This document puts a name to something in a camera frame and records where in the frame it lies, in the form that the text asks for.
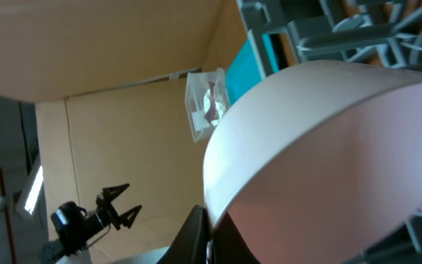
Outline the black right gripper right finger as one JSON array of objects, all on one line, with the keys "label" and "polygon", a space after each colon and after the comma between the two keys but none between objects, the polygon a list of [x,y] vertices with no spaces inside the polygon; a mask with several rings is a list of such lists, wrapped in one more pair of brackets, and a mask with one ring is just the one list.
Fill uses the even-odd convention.
[{"label": "black right gripper right finger", "polygon": [[212,237],[213,264],[260,264],[227,213]]}]

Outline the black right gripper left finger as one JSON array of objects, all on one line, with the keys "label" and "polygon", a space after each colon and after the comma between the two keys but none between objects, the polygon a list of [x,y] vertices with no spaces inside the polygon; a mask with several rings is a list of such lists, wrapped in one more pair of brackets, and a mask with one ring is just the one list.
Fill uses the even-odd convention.
[{"label": "black right gripper left finger", "polygon": [[158,264],[205,264],[208,240],[207,212],[195,205]]}]

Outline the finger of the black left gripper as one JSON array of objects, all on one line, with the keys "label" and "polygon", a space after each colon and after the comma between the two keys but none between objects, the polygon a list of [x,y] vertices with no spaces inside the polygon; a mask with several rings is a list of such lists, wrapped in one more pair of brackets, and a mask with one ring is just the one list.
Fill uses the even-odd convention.
[{"label": "finger of the black left gripper", "polygon": [[100,205],[103,203],[111,203],[129,187],[130,187],[130,184],[126,183],[120,186],[112,186],[112,187],[103,188],[102,191],[97,195],[96,204]]},{"label": "finger of the black left gripper", "polygon": [[119,230],[121,226],[123,226],[130,229],[141,209],[142,206],[137,205],[121,215],[116,215],[114,224],[115,228]]}]

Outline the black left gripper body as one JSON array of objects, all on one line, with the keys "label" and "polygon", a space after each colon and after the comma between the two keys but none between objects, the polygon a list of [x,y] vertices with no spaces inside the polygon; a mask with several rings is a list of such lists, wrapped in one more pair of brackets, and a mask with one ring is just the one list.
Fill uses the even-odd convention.
[{"label": "black left gripper body", "polygon": [[99,209],[88,212],[73,201],[60,205],[51,214],[51,221],[65,255],[88,249],[94,244],[88,241],[111,224]]}]

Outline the red sauce packet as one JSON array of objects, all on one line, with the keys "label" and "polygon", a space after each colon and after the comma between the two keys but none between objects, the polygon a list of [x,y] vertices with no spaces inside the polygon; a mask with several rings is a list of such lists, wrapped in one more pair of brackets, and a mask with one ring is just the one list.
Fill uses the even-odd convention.
[{"label": "red sauce packet", "polygon": [[214,90],[215,90],[215,82],[208,81],[209,84],[209,91],[210,91],[210,107],[208,108],[206,114],[204,115],[204,118],[206,121],[208,121],[209,124],[212,123],[213,120],[218,119],[218,111],[216,109],[215,104],[215,96],[214,96]]}]

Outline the clear plastic waste bin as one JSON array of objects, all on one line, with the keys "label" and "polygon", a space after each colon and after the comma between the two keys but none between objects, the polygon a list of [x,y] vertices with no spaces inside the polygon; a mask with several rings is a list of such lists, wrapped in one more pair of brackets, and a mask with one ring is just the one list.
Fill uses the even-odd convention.
[{"label": "clear plastic waste bin", "polygon": [[210,137],[216,127],[209,125],[204,119],[203,99],[210,88],[208,81],[215,82],[215,89],[219,89],[222,94],[227,96],[228,109],[230,108],[224,69],[218,68],[216,71],[205,73],[189,73],[185,90],[185,108],[194,142]]}]

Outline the white napkin in bin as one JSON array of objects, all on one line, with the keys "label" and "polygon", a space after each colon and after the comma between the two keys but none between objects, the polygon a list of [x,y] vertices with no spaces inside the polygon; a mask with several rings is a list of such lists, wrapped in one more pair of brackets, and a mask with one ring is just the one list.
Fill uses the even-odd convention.
[{"label": "white napkin in bin", "polygon": [[219,89],[209,89],[204,95],[203,110],[205,121],[212,126],[217,126],[228,109],[228,100]]}]

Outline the teal serving tray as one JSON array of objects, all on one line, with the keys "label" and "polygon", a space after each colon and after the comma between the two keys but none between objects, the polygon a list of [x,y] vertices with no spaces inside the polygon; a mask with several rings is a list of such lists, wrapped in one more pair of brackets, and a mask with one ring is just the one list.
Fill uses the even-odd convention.
[{"label": "teal serving tray", "polygon": [[233,105],[262,80],[250,42],[247,40],[226,71],[226,90]]}]

